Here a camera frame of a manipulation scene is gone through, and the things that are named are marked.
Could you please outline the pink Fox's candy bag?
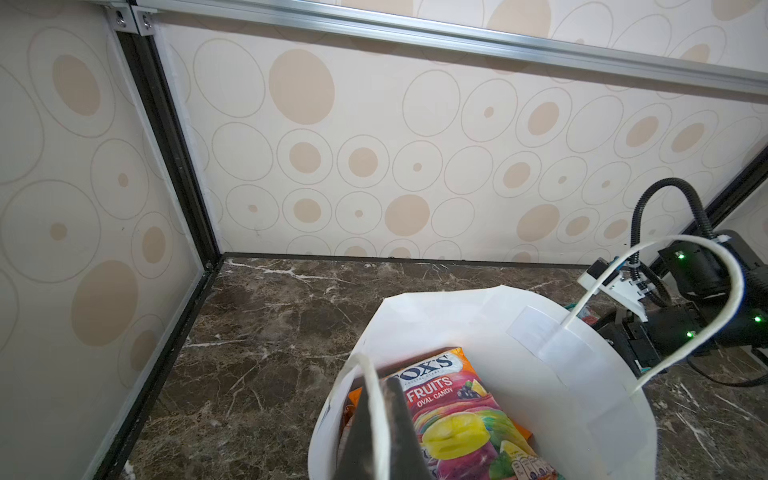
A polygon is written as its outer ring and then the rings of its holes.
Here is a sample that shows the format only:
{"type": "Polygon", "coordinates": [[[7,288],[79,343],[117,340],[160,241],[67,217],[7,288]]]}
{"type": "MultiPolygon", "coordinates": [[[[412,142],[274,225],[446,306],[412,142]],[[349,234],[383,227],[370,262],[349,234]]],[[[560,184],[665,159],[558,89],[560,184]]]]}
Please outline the pink Fox's candy bag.
{"type": "Polygon", "coordinates": [[[560,479],[485,388],[462,348],[391,375],[435,479],[560,479]]]}

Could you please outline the orange snack bag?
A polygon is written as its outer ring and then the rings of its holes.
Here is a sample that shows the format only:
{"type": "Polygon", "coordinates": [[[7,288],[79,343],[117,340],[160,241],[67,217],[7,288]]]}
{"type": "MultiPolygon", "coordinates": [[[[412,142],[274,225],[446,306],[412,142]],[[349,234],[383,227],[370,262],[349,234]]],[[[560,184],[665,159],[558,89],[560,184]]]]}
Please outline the orange snack bag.
{"type": "Polygon", "coordinates": [[[351,421],[357,411],[362,392],[363,392],[362,387],[352,389],[348,392],[345,398],[343,413],[342,413],[341,425],[343,430],[346,430],[350,427],[351,421]]]}

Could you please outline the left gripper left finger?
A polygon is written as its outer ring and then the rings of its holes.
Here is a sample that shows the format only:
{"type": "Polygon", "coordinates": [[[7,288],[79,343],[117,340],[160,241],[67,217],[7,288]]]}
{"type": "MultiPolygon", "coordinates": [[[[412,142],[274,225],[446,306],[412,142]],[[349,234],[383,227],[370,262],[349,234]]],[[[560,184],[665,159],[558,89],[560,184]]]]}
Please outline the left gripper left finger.
{"type": "Polygon", "coordinates": [[[367,390],[355,390],[357,404],[340,442],[340,459],[334,479],[373,479],[375,472],[373,434],[367,390]]]}

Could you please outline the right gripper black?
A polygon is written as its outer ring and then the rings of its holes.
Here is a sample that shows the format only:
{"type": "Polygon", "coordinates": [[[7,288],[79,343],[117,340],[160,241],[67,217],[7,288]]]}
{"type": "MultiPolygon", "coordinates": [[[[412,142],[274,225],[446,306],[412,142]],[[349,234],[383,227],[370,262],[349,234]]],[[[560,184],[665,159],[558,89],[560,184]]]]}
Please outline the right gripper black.
{"type": "Polygon", "coordinates": [[[719,301],[685,302],[657,309],[643,322],[628,308],[619,307],[602,316],[593,329],[634,375],[641,375],[694,339],[719,312],[719,301]]]}

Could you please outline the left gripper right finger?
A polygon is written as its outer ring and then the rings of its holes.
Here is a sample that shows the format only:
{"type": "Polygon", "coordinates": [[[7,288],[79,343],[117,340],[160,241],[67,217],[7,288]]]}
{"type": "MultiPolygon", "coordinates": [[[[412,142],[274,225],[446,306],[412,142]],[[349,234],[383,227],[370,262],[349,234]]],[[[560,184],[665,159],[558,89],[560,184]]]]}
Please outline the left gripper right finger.
{"type": "Polygon", "coordinates": [[[390,476],[392,480],[431,478],[423,458],[400,381],[388,378],[383,384],[384,401],[390,427],[390,476]]]}

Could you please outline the floral white paper bag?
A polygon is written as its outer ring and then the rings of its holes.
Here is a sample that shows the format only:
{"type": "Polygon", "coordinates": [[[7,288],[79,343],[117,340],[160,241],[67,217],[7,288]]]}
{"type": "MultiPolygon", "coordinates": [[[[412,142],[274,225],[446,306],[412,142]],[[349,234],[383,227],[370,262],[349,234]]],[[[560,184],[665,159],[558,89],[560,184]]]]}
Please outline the floral white paper bag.
{"type": "Polygon", "coordinates": [[[460,347],[502,410],[533,433],[543,457],[568,479],[652,479],[657,432],[636,375],[576,312],[508,286],[406,293],[385,299],[336,377],[308,451],[308,473],[329,479],[346,393],[371,387],[370,465],[390,477],[396,434],[378,373],[421,355],[460,347]]]}

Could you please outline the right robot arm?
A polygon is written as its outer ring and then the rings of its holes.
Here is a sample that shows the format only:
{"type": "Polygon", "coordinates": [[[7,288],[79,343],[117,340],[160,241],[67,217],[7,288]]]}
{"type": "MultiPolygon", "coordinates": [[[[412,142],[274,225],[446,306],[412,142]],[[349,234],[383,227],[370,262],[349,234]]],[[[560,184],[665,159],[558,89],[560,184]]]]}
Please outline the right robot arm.
{"type": "MultiPolygon", "coordinates": [[[[738,233],[713,229],[698,193],[689,182],[676,177],[661,179],[640,196],[632,214],[630,244],[639,244],[644,210],[654,194],[666,187],[678,189],[685,197],[696,225],[695,236],[713,241],[733,255],[744,281],[742,299],[728,323],[682,354],[682,359],[690,362],[693,357],[713,350],[748,347],[765,363],[767,266],[738,233]]],[[[592,326],[636,376],[650,371],[693,341],[715,320],[730,294],[726,264],[710,249],[689,240],[675,240],[658,254],[677,284],[681,302],[672,300],[661,278],[634,254],[602,284],[605,291],[628,286],[629,299],[621,301],[619,308],[592,326]]]]}

